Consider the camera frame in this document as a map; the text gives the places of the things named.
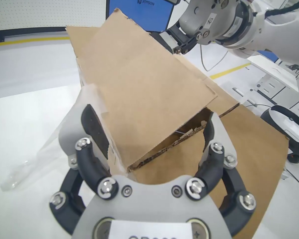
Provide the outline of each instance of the joyson logo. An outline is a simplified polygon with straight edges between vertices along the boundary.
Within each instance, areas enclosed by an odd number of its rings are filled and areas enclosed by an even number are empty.
[[[137,3],[138,4],[145,3],[145,4],[149,4],[149,5],[154,5],[154,3],[152,1],[147,1],[147,0],[137,0]]]

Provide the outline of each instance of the cardboard flap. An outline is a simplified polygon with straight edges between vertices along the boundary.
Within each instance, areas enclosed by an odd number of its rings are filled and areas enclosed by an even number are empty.
[[[288,140],[244,106],[235,108],[223,116],[221,121],[237,152],[237,170],[246,189],[257,201],[252,218],[235,238],[251,239],[279,182],[288,153]],[[194,176],[204,143],[203,131],[200,131],[133,171],[133,174],[138,182],[145,184],[169,182],[184,174]],[[225,195],[226,189],[222,181],[210,193],[218,207]]]
[[[99,29],[99,27],[66,27],[66,31],[70,36],[70,41],[76,57],[79,57],[82,48],[85,47]]]
[[[217,95],[120,10],[105,21],[77,59],[98,88],[125,167],[136,162]]]
[[[222,88],[220,88],[215,82],[202,73],[185,57],[181,55],[174,55],[174,57],[183,63],[183,65],[188,68],[188,70],[190,70],[197,78],[203,80],[209,88],[217,93],[217,98],[207,105],[211,111],[216,112],[219,116],[223,116],[239,105],[239,102],[236,99],[228,95]]]
[[[216,112],[218,116],[222,117],[223,115],[239,106],[239,102],[236,99],[227,94],[209,77],[204,80],[204,83],[206,86],[217,93],[217,98],[210,102],[207,107],[211,111]]]

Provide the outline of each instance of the white desk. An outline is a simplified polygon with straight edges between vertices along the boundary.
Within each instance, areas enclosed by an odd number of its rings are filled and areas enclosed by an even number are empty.
[[[295,76],[289,73],[287,70],[283,69],[262,55],[249,57],[248,60],[253,66],[274,77],[286,87],[299,92]]]
[[[0,184],[13,165],[34,157],[74,104],[80,85],[29,92],[0,99]],[[54,219],[49,199],[69,170],[67,157],[57,145],[56,159],[31,175],[15,190],[0,189],[0,239],[69,239]],[[93,192],[80,190],[87,204]]]

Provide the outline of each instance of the blue panel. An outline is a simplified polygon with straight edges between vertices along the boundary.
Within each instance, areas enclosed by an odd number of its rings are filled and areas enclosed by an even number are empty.
[[[146,31],[166,29],[173,5],[164,0],[110,0],[109,14],[119,8]]]
[[[262,51],[262,50],[258,50],[258,52],[273,62],[276,62],[278,60],[278,57],[273,52]]]

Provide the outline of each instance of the plastic wrap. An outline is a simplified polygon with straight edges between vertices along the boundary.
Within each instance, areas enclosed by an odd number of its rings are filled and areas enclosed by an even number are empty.
[[[55,144],[58,144],[58,136],[60,131],[62,130],[62,126],[66,124],[68,120],[80,120],[80,110],[87,104],[90,104],[95,110],[99,118],[99,121],[103,127],[103,130],[106,134],[106,137],[109,141],[109,152],[113,153],[113,155],[115,156],[115,160],[117,160],[117,166],[120,168],[122,172],[124,172],[122,164],[120,163],[120,156],[115,146],[115,143],[111,137],[110,132],[107,130],[102,118],[102,114],[107,112],[105,104],[100,95],[98,94],[97,88],[94,85],[86,85],[82,86],[76,102],[74,103],[70,111],[66,114],[59,126],[51,134],[49,139],[42,146],[42,148],[37,152],[37,154],[11,170],[8,177],[1,184],[1,189],[3,191],[15,189],[21,182],[27,179],[30,175],[39,172],[45,166],[62,156],[63,151],[61,147],[59,145],[55,146]]]

